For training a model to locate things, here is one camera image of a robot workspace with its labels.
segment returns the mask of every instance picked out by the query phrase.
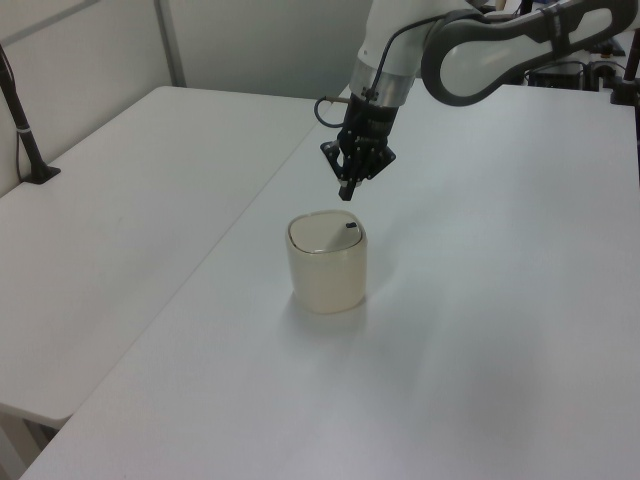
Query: table surface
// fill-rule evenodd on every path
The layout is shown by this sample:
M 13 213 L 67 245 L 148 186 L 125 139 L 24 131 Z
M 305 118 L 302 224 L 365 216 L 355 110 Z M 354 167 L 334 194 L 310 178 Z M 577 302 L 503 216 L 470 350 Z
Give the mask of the table surface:
M 60 426 L 315 125 L 310 100 L 160 88 L 0 200 L 0 410 Z
M 352 203 L 333 135 L 306 137 L 25 480 L 637 479 L 633 110 L 416 86 L 397 160 Z M 292 298 L 284 239 L 326 208 L 369 238 L 366 300 L 331 316 Z

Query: equipment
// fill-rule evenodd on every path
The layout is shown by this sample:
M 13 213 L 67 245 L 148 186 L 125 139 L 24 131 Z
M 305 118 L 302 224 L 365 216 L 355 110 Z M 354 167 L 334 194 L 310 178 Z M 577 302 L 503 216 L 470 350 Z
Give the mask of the equipment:
M 387 138 L 421 65 L 452 106 L 483 100 L 526 70 L 640 27 L 639 0 L 567 0 L 492 24 L 465 0 L 374 0 L 337 140 L 321 145 L 350 200 L 395 160 Z
M 2 45 L 0 45 L 0 89 L 4 94 L 7 105 L 9 106 L 9 111 L 11 112 L 13 121 L 16 124 L 16 135 L 22 140 L 24 149 L 27 152 L 29 161 L 31 162 L 31 174 L 24 179 L 19 178 L 19 180 L 21 182 L 24 181 L 27 183 L 42 185 L 60 173 L 60 169 L 48 166 L 40 156 L 40 150 L 38 150 L 36 139 L 31 132 L 31 126 L 27 121 L 27 116 L 25 115 L 22 104 L 20 103 L 20 98 L 18 98 L 15 78 L 13 77 L 9 60 L 2 49 Z M 17 156 L 16 169 L 19 171 Z

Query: black stand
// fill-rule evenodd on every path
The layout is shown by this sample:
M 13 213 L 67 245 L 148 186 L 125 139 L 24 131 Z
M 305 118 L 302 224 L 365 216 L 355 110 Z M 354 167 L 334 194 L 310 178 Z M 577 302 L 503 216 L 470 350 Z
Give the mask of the black stand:
M 13 121 L 16 124 L 16 130 L 20 135 L 24 149 L 31 162 L 31 174 L 24 178 L 23 181 L 42 185 L 50 178 L 59 174 L 60 169 L 48 166 L 40 156 L 40 150 L 38 150 L 36 139 L 33 137 L 27 116 L 18 98 L 14 79 L 11 76 L 9 65 L 5 62 L 5 58 L 4 50 L 2 49 L 2 45 L 0 45 L 0 87 L 9 106 Z
M 627 69 L 624 77 L 616 77 L 611 94 L 611 103 L 614 105 L 637 106 L 638 103 L 638 63 L 640 63 L 640 30 L 636 30 L 633 36 L 633 43 L 629 51 Z

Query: white wall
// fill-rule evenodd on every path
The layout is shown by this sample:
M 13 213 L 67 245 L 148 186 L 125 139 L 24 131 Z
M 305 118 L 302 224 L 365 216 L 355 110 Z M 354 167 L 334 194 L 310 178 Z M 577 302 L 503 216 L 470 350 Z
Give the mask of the white wall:
M 0 39 L 9 33 L 0 30 Z M 171 84 L 153 0 L 101 0 L 5 51 L 46 162 L 155 87 Z M 14 149 L 15 126 L 0 96 L 0 196 L 17 185 Z M 28 171 L 24 151 L 21 156 Z
M 371 0 L 165 0 L 189 87 L 317 98 L 349 82 Z

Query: cup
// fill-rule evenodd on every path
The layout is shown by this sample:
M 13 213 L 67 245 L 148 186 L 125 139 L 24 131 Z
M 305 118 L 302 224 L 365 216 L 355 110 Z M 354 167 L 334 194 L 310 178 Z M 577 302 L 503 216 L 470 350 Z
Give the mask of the cup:
M 296 299 L 315 313 L 348 310 L 364 297 L 367 236 L 342 210 L 297 217 L 287 228 L 287 253 Z

